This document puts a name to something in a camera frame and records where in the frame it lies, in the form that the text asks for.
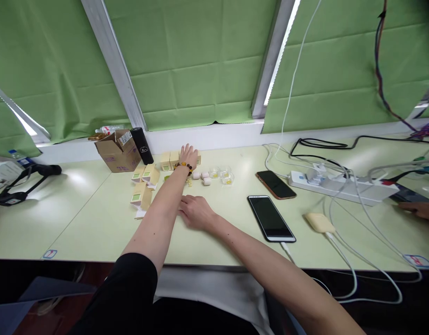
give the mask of smartphone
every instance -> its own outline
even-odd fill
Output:
[[[405,186],[399,184],[396,184],[396,186],[399,188],[399,192],[390,196],[390,198],[396,202],[429,202],[429,198],[426,198]]]
[[[297,196],[297,194],[272,171],[257,172],[256,176],[265,187],[267,187],[270,193],[279,200],[291,199]]]
[[[248,197],[248,201],[266,240],[269,242],[296,241],[268,195],[251,195]]]

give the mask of hand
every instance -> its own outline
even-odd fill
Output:
[[[218,216],[204,197],[192,195],[182,196],[178,214],[188,228],[205,231],[211,231]]]
[[[178,161],[180,164],[185,162],[186,165],[191,165],[192,169],[195,170],[197,167],[197,155],[198,151],[193,151],[193,147],[187,143],[186,147],[182,146],[182,151],[180,151],[180,159]]]
[[[429,220],[429,202],[400,202],[399,208],[410,211],[416,216]]]

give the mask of black thermos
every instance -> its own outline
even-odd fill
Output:
[[[138,149],[141,159],[143,160],[143,164],[152,164],[154,159],[150,153],[149,145],[146,141],[146,136],[144,136],[143,129],[141,127],[133,128],[130,130],[130,133],[132,134],[136,148]]]

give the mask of black headset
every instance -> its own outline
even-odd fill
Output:
[[[16,193],[9,193],[9,190],[14,187],[14,185],[22,180],[25,177],[31,176],[34,172],[39,172],[41,176],[43,176],[42,179],[40,179],[37,183],[34,184],[33,187],[31,187],[26,192],[16,192]],[[51,175],[58,175],[62,173],[62,168],[59,165],[42,165],[42,164],[34,164],[32,166],[27,167],[23,172],[20,174],[20,176],[14,180],[11,185],[6,186],[3,191],[0,193],[0,205],[1,206],[12,206],[19,202],[25,201],[28,194],[34,190],[36,187],[38,187],[45,179],[47,179]]]

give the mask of white cloth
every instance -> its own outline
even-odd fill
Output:
[[[205,302],[249,321],[262,335],[273,335],[264,289],[250,273],[164,267],[154,302],[164,297]]]

